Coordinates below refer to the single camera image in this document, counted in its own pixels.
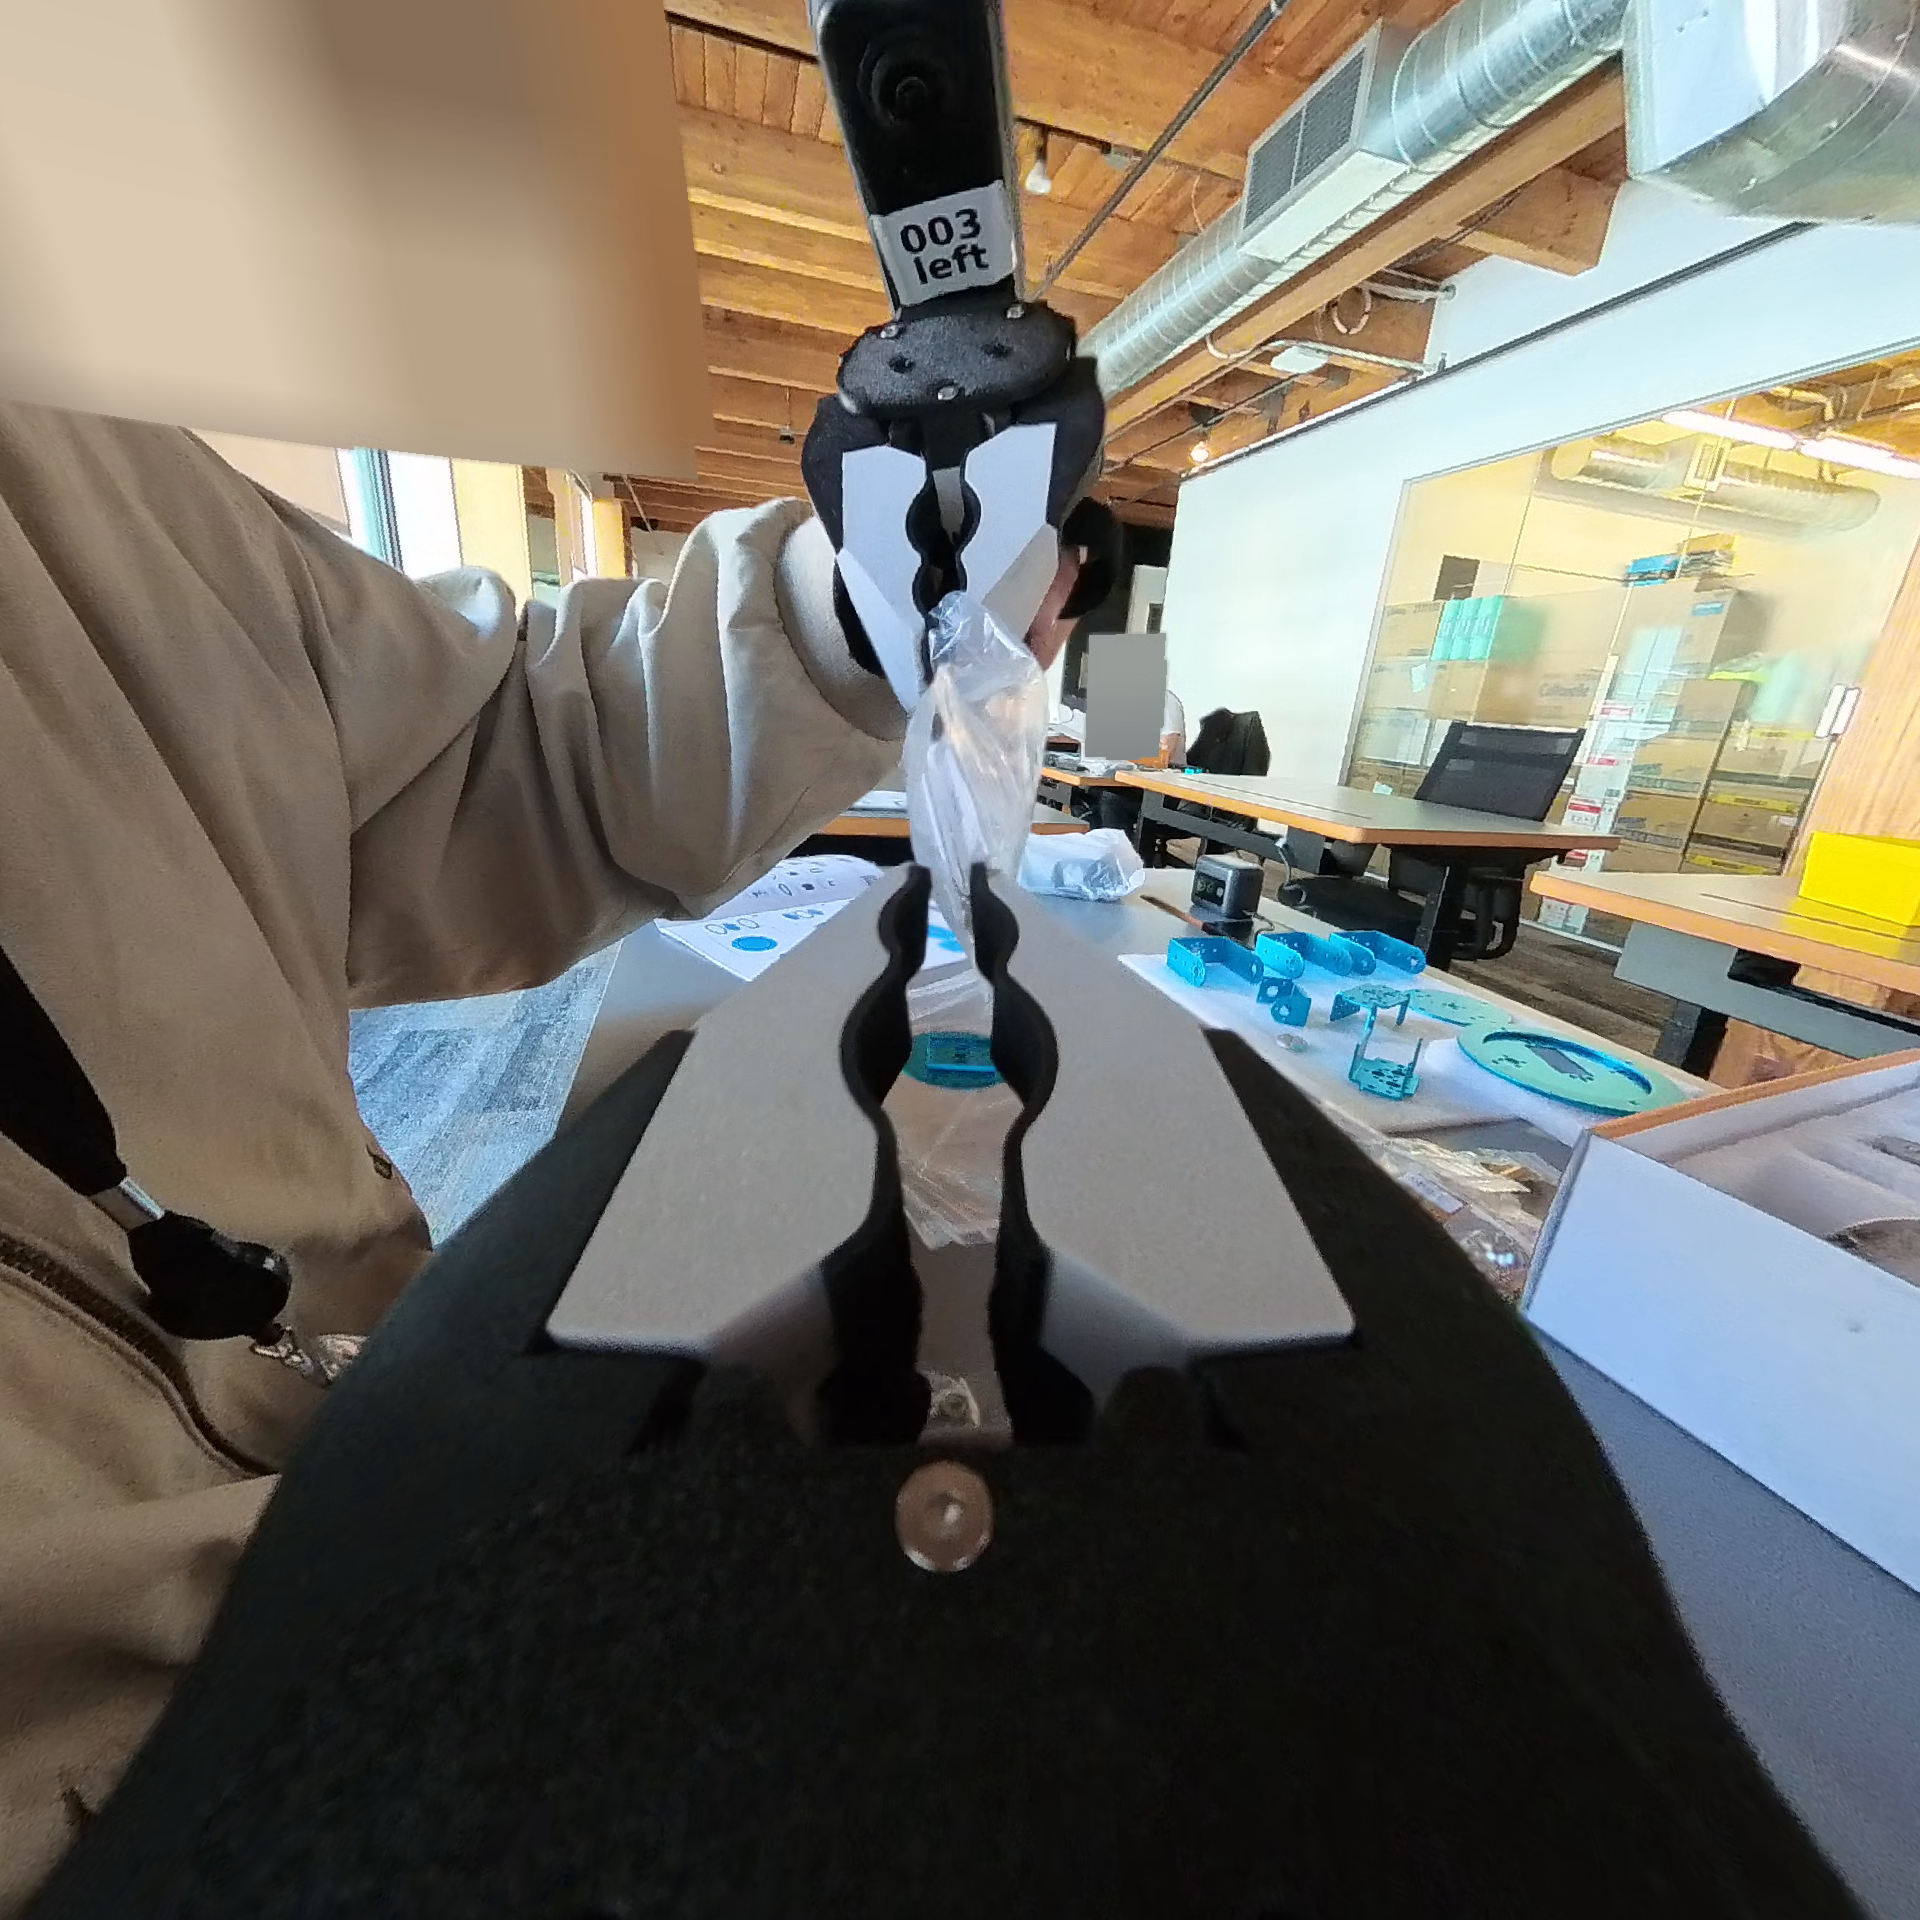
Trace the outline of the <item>white foam sheet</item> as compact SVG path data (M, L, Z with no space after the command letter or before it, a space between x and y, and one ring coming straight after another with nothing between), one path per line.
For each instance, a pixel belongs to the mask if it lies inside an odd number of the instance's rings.
M1375 981L1408 990L1436 988L1443 992L1476 995L1507 1014L1501 1024L1528 1024L1573 1040L1584 1040L1571 1028L1539 1024L1531 1014L1515 1010L1494 996L1443 988L1436 976L1330 976L1325 971L1309 970L1295 976L1295 981L1312 1002L1312 1019L1308 1027L1291 1027L1304 1034L1308 1048L1286 1052L1271 1040L1271 1036L1285 1027L1271 1021L1271 1016L1256 1008L1256 996L1252 992L1196 990L1168 971L1165 948L1168 944L1156 950L1124 952L1120 963L1135 971L1148 986L1187 1008L1187 1013L1191 1013L1199 1024L1245 1040L1256 1058L1274 1064L1291 1086L1295 1086L1295 1090L1308 1092L1320 1111L1339 1118L1350 1128L1373 1132L1380 1136L1439 1136L1446 1128L1490 1125L1496 1119L1519 1119L1560 1144L1573 1144L1598 1122L1612 1119L1510 1088L1482 1067L1475 1067L1459 1052L1456 1040L1463 1028L1452 1028L1411 1014L1404 1024L1370 1024L1364 1014L1344 1024L1328 1024L1328 1008L1339 988L1350 981ZM1354 1046L1359 1036L1370 1030L1395 1040L1427 1040L1422 1088L1412 1099L1379 1099L1357 1092L1349 1084ZM1627 1058L1637 1067L1655 1070L1655 1064L1638 1063L1621 1052L1614 1053ZM1675 1086L1683 1090L1683 1099L1690 1096L1686 1088L1679 1084Z

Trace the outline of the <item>yellow bin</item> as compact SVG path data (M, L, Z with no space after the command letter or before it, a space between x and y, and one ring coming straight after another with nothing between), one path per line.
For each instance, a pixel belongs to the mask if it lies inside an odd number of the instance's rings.
M1890 928L1917 928L1917 838L1818 829L1796 894Z

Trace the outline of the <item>silver ventilation duct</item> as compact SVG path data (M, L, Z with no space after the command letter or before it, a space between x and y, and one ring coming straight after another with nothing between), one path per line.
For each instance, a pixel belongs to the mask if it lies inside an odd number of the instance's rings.
M1375 24L1085 351L1108 397L1139 390L1614 58L1632 178L1749 219L1916 223L1916 48L1908 3L1475 3L1415 36Z

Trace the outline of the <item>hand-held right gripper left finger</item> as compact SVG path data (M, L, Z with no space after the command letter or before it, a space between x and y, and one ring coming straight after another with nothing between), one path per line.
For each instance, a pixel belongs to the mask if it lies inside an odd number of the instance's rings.
M696 1024L547 1319L558 1346L752 1371L827 1442L920 1437L920 1277L883 1102L926 933L928 874L895 869Z

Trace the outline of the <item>orange and white box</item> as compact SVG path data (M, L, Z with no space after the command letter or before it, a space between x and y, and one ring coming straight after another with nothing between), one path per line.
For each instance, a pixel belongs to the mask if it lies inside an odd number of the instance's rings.
M1592 1126L1525 1316L1917 1587L1917 1291L1827 1244L1916 1215L1916 1052Z

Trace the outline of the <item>assembly guide booklet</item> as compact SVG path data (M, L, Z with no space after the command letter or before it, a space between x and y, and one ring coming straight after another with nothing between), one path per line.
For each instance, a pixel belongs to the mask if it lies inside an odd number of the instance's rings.
M894 875L895 869L859 854L792 854L708 916L660 918L654 928L732 979L754 981L811 931Z

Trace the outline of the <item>stack of labelled cartons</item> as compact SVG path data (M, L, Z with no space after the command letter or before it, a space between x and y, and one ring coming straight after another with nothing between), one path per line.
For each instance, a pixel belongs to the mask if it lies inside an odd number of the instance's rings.
M1811 660L1775 644L1771 598L1709 566L1725 549L1626 575L1528 570L1542 591L1452 591L1384 607L1347 783L1411 798L1453 723L1580 731L1547 816L1616 838L1618 874L1775 874L1827 742Z

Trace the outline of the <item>person's left hand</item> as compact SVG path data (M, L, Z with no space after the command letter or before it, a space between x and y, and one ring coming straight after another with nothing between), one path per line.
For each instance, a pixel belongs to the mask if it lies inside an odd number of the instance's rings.
M1071 629L1068 604L1071 602L1085 557L1087 551L1083 546L1062 544L1051 581L1027 626L1027 647L1040 670L1051 670L1064 647Z

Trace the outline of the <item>clear plastic bag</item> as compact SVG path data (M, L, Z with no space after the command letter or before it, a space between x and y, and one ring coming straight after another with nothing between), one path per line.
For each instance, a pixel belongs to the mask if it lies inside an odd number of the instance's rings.
M920 971L904 995L909 1053L884 1096L902 1214L926 1248L989 1246L1006 1138L1021 1096L992 1055L992 990L972 963Z

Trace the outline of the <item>glass partition wall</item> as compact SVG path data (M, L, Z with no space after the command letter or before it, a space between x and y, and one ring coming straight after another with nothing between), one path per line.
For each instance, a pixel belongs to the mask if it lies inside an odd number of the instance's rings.
M1916 476L1914 347L1700 399L1408 484L1375 622L1452 591L1542 591L1528 570L1622 579L1629 562L1725 549L1709 570L1751 579L1775 644L1811 660L1818 789L1916 554Z

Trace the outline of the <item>small labelled clear zip bag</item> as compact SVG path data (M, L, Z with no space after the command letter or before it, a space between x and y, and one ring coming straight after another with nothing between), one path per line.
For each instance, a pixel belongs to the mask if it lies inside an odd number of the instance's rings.
M1015 877L1037 805L1048 690L1024 640L964 591L928 618L928 686L911 711L902 779L914 862L964 952L972 877Z

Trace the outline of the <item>zip bag of brass standoffs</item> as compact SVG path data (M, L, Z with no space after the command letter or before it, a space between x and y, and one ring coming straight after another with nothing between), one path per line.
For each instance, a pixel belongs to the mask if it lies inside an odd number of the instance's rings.
M1542 1218L1563 1181L1563 1167L1541 1152L1514 1144L1452 1144L1422 1136L1391 1136L1382 1164L1406 1184L1434 1188L1484 1211Z

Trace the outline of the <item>white plastic bag bundle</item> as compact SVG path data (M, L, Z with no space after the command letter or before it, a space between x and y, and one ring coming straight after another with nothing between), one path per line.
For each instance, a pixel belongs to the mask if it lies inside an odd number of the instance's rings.
M1120 829L1030 831L1019 884L1032 895L1115 902L1146 884L1146 863Z

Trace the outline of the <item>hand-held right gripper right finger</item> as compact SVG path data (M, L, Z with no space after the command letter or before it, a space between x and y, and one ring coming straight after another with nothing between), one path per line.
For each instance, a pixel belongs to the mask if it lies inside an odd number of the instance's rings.
M1127 1375L1344 1346L1356 1319L1227 1077L1220 1034L968 877L1000 1150L988 1331L1016 1445L1076 1445Z

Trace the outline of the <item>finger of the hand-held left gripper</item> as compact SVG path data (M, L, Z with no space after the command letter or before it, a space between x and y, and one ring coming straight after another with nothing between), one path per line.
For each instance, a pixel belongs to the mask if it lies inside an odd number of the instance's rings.
M1013 423L938 467L944 591L964 591L1027 640L1061 557L1048 516L1053 423Z
M942 507L920 452L848 451L837 581L902 709L928 686L928 618L942 598Z

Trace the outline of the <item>wooden pillar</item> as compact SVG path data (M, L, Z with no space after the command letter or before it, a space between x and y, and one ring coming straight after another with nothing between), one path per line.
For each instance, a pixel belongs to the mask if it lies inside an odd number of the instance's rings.
M1815 783L1790 875L1802 875L1818 831L1917 837L1917 557L1893 596L1855 716ZM1732 1019L1708 1077L1719 1088L1749 1088L1850 1063L1824 1046Z

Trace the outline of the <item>person's left forearm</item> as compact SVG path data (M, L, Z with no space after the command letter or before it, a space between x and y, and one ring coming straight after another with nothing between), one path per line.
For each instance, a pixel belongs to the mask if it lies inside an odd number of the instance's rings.
M576 582L516 615L475 570L367 590L332 636L356 1005L538 988L694 918L902 748L792 498L707 519L667 582Z

